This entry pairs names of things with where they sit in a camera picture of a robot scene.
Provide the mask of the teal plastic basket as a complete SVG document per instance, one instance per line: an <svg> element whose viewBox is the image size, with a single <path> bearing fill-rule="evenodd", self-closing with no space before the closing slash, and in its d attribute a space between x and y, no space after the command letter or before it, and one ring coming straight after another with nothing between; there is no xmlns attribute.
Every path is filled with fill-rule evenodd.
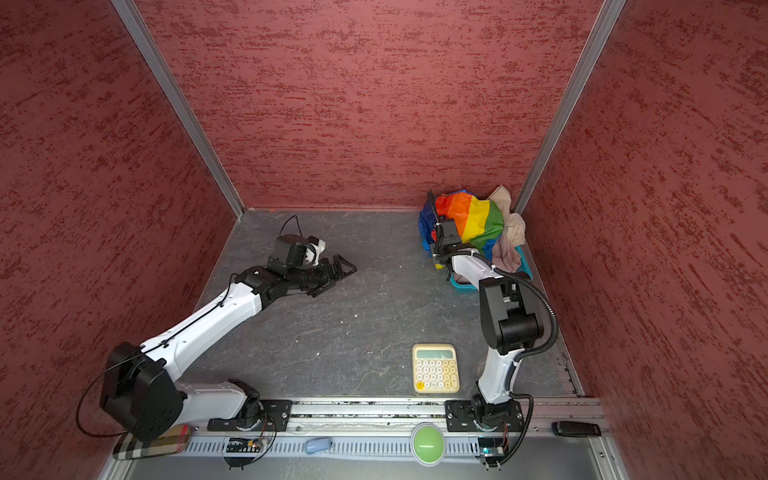
<svg viewBox="0 0 768 480"><path fill-rule="evenodd" d="M528 280L531 279L526 261L523 261L522 266L516 271L510 271L493 263L475 248L462 248L455 252L447 253L441 257L441 261L449 268L453 283L462 287L467 286L476 291L479 290L482 280L488 278L501 279L505 274L522 275Z"/></svg>

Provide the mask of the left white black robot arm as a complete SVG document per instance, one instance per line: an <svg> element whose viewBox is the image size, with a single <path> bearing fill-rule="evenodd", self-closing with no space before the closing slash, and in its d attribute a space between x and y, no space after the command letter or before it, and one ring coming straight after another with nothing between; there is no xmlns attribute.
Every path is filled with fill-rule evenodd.
<svg viewBox="0 0 768 480"><path fill-rule="evenodd" d="M101 409L136 439L159 438L177 425L223 422L236 430L266 419L259 392L243 381L182 382L184 372L210 347L276 300L296 293L316 297L357 268L340 255L315 265L270 270L251 267L231 276L209 304L143 344L124 342L109 354Z"/></svg>

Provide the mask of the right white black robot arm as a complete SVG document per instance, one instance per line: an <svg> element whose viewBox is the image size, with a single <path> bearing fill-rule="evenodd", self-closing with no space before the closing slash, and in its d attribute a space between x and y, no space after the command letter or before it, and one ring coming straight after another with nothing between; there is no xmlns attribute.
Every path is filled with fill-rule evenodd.
<svg viewBox="0 0 768 480"><path fill-rule="evenodd" d="M514 381L522 360L547 351L558 335L551 309L548 326L537 316L536 307L549 307L548 300L521 269L522 241L510 237L509 216L492 199L429 191L419 217L422 246L435 267L478 293L488 352L469 411L485 429L518 414L524 395L514 391Z"/></svg>

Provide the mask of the rainbow striped shorts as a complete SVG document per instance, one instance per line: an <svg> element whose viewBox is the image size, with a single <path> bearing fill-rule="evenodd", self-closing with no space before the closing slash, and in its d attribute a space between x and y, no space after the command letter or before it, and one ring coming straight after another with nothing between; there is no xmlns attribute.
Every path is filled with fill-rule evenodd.
<svg viewBox="0 0 768 480"><path fill-rule="evenodd" d="M470 243L486 258L493 257L492 250L504 231L503 215L492 200L481 200L467 191L458 191L435 198L437 214L427 201L419 216L419 233L422 248L430 252L436 242L437 217L454 220L459 236Z"/></svg>

